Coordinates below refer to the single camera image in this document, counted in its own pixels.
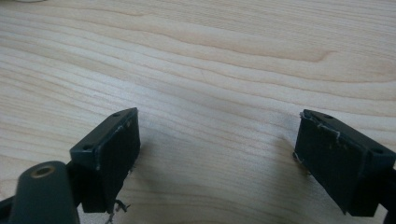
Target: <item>hole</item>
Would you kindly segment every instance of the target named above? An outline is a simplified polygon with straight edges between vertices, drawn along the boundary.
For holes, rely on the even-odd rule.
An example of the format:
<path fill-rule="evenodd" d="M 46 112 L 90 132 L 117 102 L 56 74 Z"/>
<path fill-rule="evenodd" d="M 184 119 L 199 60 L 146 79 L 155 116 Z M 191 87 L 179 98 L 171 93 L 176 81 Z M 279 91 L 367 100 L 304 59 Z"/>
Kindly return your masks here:
<path fill-rule="evenodd" d="M 378 153 L 378 154 L 382 154 L 384 153 L 384 150 L 380 149 L 380 148 L 374 148 L 372 149 L 373 152 Z"/>
<path fill-rule="evenodd" d="M 42 166 L 42 167 L 34 170 L 31 173 L 31 177 L 32 178 L 41 178 L 41 177 L 52 174 L 54 171 L 55 171 L 55 167 L 53 167 L 52 165 Z"/>
<path fill-rule="evenodd" d="M 88 145 L 85 145 L 82 149 L 88 150 L 88 149 L 90 149 L 91 147 L 92 147 L 92 145 L 91 145 L 91 144 L 88 144 Z"/>

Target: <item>black clamp jaw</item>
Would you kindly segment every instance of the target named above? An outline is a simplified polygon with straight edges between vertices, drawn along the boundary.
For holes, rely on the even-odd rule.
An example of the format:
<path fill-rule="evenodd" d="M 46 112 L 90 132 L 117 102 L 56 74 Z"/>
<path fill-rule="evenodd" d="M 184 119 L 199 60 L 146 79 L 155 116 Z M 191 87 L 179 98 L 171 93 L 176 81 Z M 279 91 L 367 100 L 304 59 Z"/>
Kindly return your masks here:
<path fill-rule="evenodd" d="M 19 179 L 14 197 L 0 202 L 0 223 L 79 223 L 86 213 L 112 214 L 140 151 L 137 109 L 109 116 L 78 142 L 65 165 L 40 163 Z"/>
<path fill-rule="evenodd" d="M 384 223 L 396 223 L 396 153 L 329 115 L 301 113 L 297 159 L 341 210 L 373 217 L 381 203 Z"/>

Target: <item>wooden table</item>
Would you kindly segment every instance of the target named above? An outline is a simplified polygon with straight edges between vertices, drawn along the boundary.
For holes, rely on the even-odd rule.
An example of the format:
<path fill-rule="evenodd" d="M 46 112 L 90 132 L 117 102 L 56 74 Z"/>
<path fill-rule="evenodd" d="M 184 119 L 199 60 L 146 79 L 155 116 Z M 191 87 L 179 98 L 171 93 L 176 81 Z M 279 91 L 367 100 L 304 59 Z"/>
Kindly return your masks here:
<path fill-rule="evenodd" d="M 291 152 L 305 108 L 395 149 L 395 59 L 392 1 L 0 1 L 0 199 L 138 107 L 115 223 L 381 223 Z"/>

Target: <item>light wood surface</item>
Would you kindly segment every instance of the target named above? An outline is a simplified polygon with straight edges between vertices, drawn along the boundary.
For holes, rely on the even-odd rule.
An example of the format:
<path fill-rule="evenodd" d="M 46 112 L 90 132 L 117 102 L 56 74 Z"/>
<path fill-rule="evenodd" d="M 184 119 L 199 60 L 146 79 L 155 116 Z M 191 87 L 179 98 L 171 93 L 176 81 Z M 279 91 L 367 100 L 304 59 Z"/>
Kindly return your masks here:
<path fill-rule="evenodd" d="M 115 223 L 382 223 L 291 152 L 305 108 L 396 149 L 395 59 L 394 1 L 0 1 L 0 199 L 138 107 Z"/>

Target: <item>black plastic part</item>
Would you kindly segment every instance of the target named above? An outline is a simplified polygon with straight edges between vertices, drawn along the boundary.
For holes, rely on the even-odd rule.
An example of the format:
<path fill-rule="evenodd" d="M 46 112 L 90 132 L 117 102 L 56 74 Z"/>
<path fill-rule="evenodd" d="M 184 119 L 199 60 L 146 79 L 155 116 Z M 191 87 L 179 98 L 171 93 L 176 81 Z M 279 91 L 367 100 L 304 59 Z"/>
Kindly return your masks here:
<path fill-rule="evenodd" d="M 295 157 L 344 213 L 372 217 L 396 154 L 331 116 L 301 114 Z"/>
<path fill-rule="evenodd" d="M 117 194 L 140 151 L 137 109 L 105 119 L 70 149 L 67 164 L 75 204 L 84 212 L 113 213 Z"/>
<path fill-rule="evenodd" d="M 79 223 L 66 167 L 62 162 L 40 163 L 20 176 L 10 223 Z"/>
<path fill-rule="evenodd" d="M 0 202 L 0 224 L 8 223 L 13 201 L 14 197 L 10 197 Z"/>

